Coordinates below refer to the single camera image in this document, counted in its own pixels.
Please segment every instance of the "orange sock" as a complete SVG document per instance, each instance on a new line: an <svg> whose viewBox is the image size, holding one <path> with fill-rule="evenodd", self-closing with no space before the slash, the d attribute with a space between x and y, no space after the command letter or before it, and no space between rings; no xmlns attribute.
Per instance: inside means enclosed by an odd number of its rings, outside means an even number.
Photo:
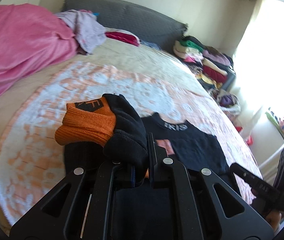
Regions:
<svg viewBox="0 0 284 240"><path fill-rule="evenodd" d="M116 116L109 108L105 97L66 104L66 114L55 132L59 145L91 141L104 147L112 137Z"/></svg>

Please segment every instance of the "bedspread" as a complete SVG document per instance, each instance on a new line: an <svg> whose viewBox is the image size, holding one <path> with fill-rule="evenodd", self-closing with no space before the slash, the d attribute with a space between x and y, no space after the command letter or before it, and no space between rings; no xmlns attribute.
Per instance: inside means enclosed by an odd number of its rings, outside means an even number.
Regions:
<svg viewBox="0 0 284 240"><path fill-rule="evenodd" d="M196 95L142 74L113 66L75 62L61 70L23 104L0 140L0 205L11 224L24 215L64 176L63 147L54 139L66 103L123 94L143 117L159 112L169 122L187 119L200 130L216 135L226 161L247 166L250 150L212 98ZM254 163L250 170L258 172ZM242 198L252 195L237 181Z"/></svg>
<svg viewBox="0 0 284 240"><path fill-rule="evenodd" d="M89 61L97 65L114 65L119 70L141 73L156 79L165 80L202 97L210 97L188 67L181 64L175 57L144 45L136 47L117 40L106 39L104 44L95 49L94 55L77 55L71 60L47 67L27 78L17 81L8 91L1 95L0 138L6 125L21 105L38 87L47 83L54 74L72 61ZM245 151L249 151L245 145L242 145L242 147L245 147ZM246 167L251 166L253 162L253 160L248 160ZM257 168L251 171L260 176ZM1 207L0 226L6 229L6 231L10 228L10 224L7 222Z"/></svg>

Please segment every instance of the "metal screw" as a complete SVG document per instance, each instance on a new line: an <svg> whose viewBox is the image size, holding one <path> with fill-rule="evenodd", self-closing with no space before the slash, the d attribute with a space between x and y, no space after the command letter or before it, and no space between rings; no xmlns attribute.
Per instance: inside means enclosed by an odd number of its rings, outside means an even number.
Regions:
<svg viewBox="0 0 284 240"><path fill-rule="evenodd" d="M173 160L172 160L171 158L165 158L165 159L163 159L163 162L164 162L165 164L172 164L172 163L173 163Z"/></svg>
<svg viewBox="0 0 284 240"><path fill-rule="evenodd" d="M84 172L84 170L82 168L76 168L74 170L75 175L81 175L81 174L83 174L83 172Z"/></svg>
<svg viewBox="0 0 284 240"><path fill-rule="evenodd" d="M201 172L205 176L211 175L211 173L212 173L208 168L202 169Z"/></svg>

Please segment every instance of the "red pillow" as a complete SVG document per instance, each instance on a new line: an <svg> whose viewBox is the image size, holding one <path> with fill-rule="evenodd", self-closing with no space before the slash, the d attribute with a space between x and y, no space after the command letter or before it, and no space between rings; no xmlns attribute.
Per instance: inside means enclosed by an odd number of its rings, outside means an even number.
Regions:
<svg viewBox="0 0 284 240"><path fill-rule="evenodd" d="M134 35L130 35L127 33L120 33L120 32L106 32L105 35L108 38L122 41L125 43L129 43L136 47L140 46L140 43L138 42L138 40L136 39Z"/></svg>
<svg viewBox="0 0 284 240"><path fill-rule="evenodd" d="M227 76L223 76L221 73L218 73L214 69L212 69L208 66L205 66L205 65L203 66L203 73L208 75L210 78L215 80L215 82L217 82L217 83L223 83L224 84L225 81L227 80Z"/></svg>

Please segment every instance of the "pink label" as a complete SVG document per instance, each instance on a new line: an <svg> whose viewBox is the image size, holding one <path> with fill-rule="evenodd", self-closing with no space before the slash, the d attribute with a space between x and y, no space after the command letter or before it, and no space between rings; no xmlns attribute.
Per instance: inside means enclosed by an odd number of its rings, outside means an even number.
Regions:
<svg viewBox="0 0 284 240"><path fill-rule="evenodd" d="M172 148L172 145L170 143L170 141L168 139L164 139L164 140L156 140L158 146L160 147L163 147L165 148L166 150L166 154L169 156L169 155L172 155L172 154L175 154L173 148Z"/></svg>

